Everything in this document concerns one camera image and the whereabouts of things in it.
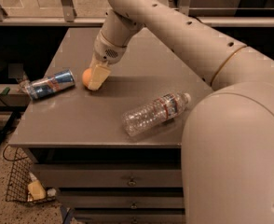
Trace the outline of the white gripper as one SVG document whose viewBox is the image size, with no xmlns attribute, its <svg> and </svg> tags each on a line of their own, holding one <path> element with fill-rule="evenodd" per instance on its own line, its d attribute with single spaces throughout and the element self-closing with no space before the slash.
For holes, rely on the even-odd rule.
<svg viewBox="0 0 274 224">
<path fill-rule="evenodd" d="M 88 84 L 89 90 L 96 91 L 102 86 L 111 73 L 111 69 L 106 63 L 118 63 L 123 57 L 126 49 L 126 47 L 113 45 L 102 33 L 98 33 L 94 42 L 93 53 L 95 59 L 104 64 L 97 63 L 91 67 L 91 77 Z"/>
</svg>

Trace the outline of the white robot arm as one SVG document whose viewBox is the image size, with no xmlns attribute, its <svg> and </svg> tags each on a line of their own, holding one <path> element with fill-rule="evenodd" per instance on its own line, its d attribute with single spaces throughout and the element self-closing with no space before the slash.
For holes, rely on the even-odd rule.
<svg viewBox="0 0 274 224">
<path fill-rule="evenodd" d="M 108 3 L 89 89 L 102 86 L 141 27 L 212 88 L 183 131 L 186 223 L 274 224 L 274 61 L 158 0 Z"/>
</svg>

